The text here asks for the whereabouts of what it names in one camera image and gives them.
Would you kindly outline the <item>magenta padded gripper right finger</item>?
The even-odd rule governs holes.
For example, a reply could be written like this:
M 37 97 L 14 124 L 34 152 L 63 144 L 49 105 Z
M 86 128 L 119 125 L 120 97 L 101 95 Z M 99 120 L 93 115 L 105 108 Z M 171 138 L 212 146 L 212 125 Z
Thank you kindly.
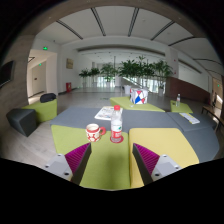
M 144 185 L 148 185 L 182 169 L 167 154 L 158 155 L 137 143 L 133 144 L 132 154 L 137 162 Z

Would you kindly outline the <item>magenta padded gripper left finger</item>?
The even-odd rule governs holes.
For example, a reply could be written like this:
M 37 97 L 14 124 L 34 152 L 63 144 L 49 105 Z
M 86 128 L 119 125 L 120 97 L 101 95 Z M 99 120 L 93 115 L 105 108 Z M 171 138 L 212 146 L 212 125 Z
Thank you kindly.
M 91 152 L 90 143 L 81 145 L 65 155 L 57 154 L 43 166 L 43 169 L 79 185 Z

